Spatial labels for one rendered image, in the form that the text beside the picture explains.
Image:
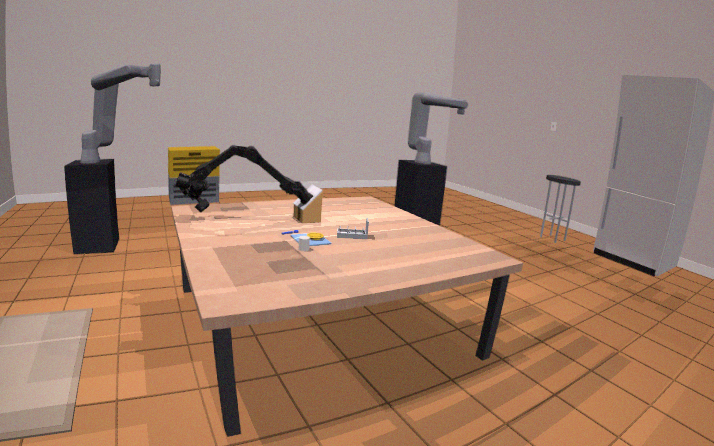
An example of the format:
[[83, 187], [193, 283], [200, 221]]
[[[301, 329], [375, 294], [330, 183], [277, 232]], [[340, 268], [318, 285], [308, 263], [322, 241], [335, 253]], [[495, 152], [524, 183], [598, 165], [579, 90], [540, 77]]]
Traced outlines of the white dish rack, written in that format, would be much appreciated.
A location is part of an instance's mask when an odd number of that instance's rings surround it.
[[341, 229], [337, 228], [337, 238], [351, 238], [351, 239], [367, 239], [368, 238], [368, 227], [369, 227], [369, 221], [368, 218], [366, 218], [366, 228], [364, 230], [358, 230], [356, 229]]

